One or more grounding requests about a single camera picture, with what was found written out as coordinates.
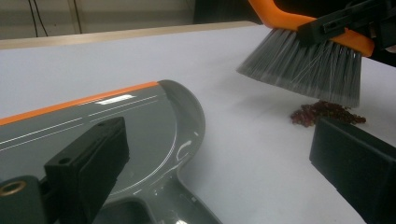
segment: white surface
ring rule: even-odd
[[[206,115],[205,141],[181,178],[223,223],[364,221],[308,159],[314,128],[290,123],[310,99],[238,75],[262,26],[36,49],[0,50],[0,118],[173,79]],[[363,60],[363,130],[396,146],[396,68]]]

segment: gray plastic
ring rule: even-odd
[[[44,163],[73,139],[123,116],[131,159],[93,223],[220,223],[178,178],[203,141],[204,112],[180,84],[159,84],[116,103],[90,102],[0,126],[0,179],[42,178]]]

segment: brush bristles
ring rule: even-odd
[[[359,105],[361,54],[332,41],[304,47],[295,32],[274,29],[237,71],[323,101]]]

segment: wall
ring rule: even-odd
[[[31,0],[38,36],[45,36]],[[192,24],[195,0],[36,0],[48,35]],[[1,0],[0,39],[35,37],[29,0]]]

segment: orange brush handle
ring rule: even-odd
[[[297,31],[299,26],[315,20],[313,17],[282,11],[275,5],[273,0],[249,0],[249,2],[262,22],[271,28]],[[344,34],[332,38],[332,41],[354,49],[365,57],[370,57],[375,47],[372,39],[347,28]]]

